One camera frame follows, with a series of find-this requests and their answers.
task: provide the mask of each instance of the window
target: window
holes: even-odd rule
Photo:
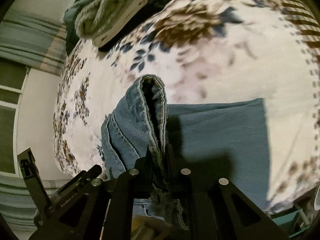
[[[19,176],[17,120],[28,68],[0,58],[0,174]]]

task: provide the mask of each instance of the metal screw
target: metal screw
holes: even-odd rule
[[[91,181],[91,184],[92,184],[93,186],[99,186],[99,185],[101,184],[101,179],[93,179],[93,180]]]
[[[228,185],[229,180],[225,179],[225,178],[221,178],[219,179],[219,183],[223,186]]]
[[[137,169],[131,169],[129,170],[130,175],[135,176],[139,174],[139,171]]]
[[[189,169],[182,169],[181,170],[182,175],[190,175],[190,173],[191,173],[191,170],[189,170]]]

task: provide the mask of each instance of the blue denim jeans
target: blue denim jeans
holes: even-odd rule
[[[155,193],[151,200],[135,201],[135,213],[163,217],[187,228],[180,201],[166,192],[167,143],[189,169],[204,174],[204,183],[227,178],[258,207],[266,205],[269,151],[261,98],[231,104],[168,105],[161,79],[145,75],[106,117],[101,134],[109,179],[133,168],[149,146],[156,167]]]

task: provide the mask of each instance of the bedsheet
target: bedsheet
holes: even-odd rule
[[[168,104],[263,98],[269,144],[265,211],[319,181],[320,26],[299,0],[172,0],[110,51],[80,40],[53,118],[58,166],[105,169],[101,125],[133,82],[159,76]]]

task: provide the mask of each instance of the white frame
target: white frame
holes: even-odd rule
[[[19,110],[20,110],[20,105],[21,105],[21,100],[22,100],[22,94],[29,76],[29,71],[30,67],[26,66],[26,76],[24,77],[23,84],[21,89],[15,89],[11,87],[6,87],[0,85],[0,89],[7,90],[7,91],[12,91],[19,93],[19,99],[17,104],[12,104],[12,103],[7,103],[4,101],[0,101],[0,106],[5,106],[8,108],[15,109],[15,116],[14,116],[14,123],[13,123],[13,162],[14,162],[14,171],[15,173],[7,173],[0,171],[0,175],[2,176],[8,176],[8,177],[16,177],[16,178],[22,178],[22,174],[18,165],[18,153],[17,153],[17,127],[18,127],[18,117],[19,117]]]

